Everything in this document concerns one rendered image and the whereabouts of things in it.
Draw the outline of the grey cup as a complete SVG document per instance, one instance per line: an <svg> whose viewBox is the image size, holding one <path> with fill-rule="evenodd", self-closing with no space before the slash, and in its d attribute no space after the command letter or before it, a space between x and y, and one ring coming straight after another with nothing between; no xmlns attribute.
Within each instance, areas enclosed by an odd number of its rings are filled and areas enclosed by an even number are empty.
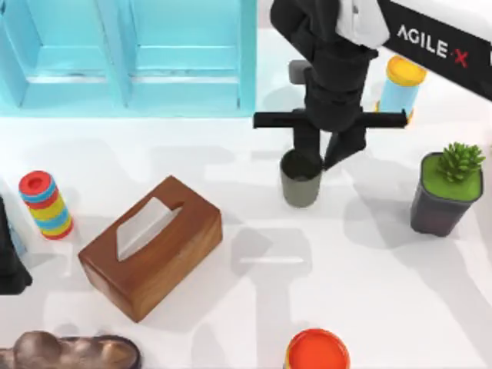
<svg viewBox="0 0 492 369"><path fill-rule="evenodd" d="M317 200L320 191L321 157L291 149L281 158L280 175L285 201L295 208L309 207Z"/></svg>

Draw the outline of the pale grey rounded box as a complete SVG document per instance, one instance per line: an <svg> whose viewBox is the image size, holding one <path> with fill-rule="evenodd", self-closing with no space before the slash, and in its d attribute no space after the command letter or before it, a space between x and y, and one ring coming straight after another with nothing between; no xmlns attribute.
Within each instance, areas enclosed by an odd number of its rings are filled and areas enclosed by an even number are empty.
<svg viewBox="0 0 492 369"><path fill-rule="evenodd" d="M304 85L304 71L311 65L305 60L292 60L288 65L289 81L293 85Z"/></svg>

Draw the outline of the white tissue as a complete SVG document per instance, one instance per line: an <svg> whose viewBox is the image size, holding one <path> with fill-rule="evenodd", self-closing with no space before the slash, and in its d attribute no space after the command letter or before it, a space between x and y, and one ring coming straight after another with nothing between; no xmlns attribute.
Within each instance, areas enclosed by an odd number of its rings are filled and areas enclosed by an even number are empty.
<svg viewBox="0 0 492 369"><path fill-rule="evenodd" d="M148 200L143 208L118 226L117 260L124 261L145 248L177 217L182 206L170 209L156 197Z"/></svg>

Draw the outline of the orange can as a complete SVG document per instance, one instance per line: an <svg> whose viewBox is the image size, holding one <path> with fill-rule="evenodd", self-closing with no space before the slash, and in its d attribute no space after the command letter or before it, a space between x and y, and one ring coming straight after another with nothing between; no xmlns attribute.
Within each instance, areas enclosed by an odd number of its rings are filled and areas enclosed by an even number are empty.
<svg viewBox="0 0 492 369"><path fill-rule="evenodd" d="M297 333L289 342L283 369L351 369L351 358L337 335L309 328Z"/></svg>

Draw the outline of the blue can with yellow lid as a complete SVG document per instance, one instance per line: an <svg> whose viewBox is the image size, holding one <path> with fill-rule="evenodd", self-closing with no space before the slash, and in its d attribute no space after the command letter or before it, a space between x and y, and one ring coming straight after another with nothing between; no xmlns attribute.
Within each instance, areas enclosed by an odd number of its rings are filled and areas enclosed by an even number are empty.
<svg viewBox="0 0 492 369"><path fill-rule="evenodd" d="M407 120L414 115L414 103L427 70L399 55L387 63L387 79L381 97L375 105L376 112L404 111Z"/></svg>

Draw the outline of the stack of coloured rings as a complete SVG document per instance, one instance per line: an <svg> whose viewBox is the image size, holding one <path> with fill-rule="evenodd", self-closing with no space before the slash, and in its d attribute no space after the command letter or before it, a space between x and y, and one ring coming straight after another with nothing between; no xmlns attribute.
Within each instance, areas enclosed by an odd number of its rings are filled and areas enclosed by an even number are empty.
<svg viewBox="0 0 492 369"><path fill-rule="evenodd" d="M46 171L31 171L18 184L41 234L49 240L60 240L70 234L74 222L55 179Z"/></svg>

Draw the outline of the wooden tissue box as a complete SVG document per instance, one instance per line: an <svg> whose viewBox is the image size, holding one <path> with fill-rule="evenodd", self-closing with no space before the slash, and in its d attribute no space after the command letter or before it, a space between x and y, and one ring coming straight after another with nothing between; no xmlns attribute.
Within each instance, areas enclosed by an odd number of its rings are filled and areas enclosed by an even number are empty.
<svg viewBox="0 0 492 369"><path fill-rule="evenodd" d="M117 259L117 229L157 198L179 213L146 246ZM169 176L83 248L91 284L134 322L144 319L222 240L221 212Z"/></svg>

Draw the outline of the brown bread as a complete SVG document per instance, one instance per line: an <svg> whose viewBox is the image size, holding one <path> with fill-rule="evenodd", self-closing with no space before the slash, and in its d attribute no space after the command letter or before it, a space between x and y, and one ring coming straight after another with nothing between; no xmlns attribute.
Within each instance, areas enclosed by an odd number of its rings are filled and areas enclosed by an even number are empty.
<svg viewBox="0 0 492 369"><path fill-rule="evenodd" d="M141 369L138 346L126 337L58 337L47 331L23 333L0 348L0 369Z"/></svg>

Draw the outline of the light blue rack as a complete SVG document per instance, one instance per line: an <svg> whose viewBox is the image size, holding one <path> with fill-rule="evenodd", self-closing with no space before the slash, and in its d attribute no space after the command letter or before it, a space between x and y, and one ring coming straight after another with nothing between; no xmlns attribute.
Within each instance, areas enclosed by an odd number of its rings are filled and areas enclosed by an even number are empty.
<svg viewBox="0 0 492 369"><path fill-rule="evenodd" d="M0 0L0 117L241 117L257 0Z"/></svg>

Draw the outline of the dark pot with green plant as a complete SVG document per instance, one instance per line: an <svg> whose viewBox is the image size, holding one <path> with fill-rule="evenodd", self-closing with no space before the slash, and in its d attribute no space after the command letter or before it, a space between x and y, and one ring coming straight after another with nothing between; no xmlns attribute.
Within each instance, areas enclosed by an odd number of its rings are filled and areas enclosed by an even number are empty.
<svg viewBox="0 0 492 369"><path fill-rule="evenodd" d="M481 148L460 142L426 154L411 204L411 228L448 236L484 193L484 160Z"/></svg>

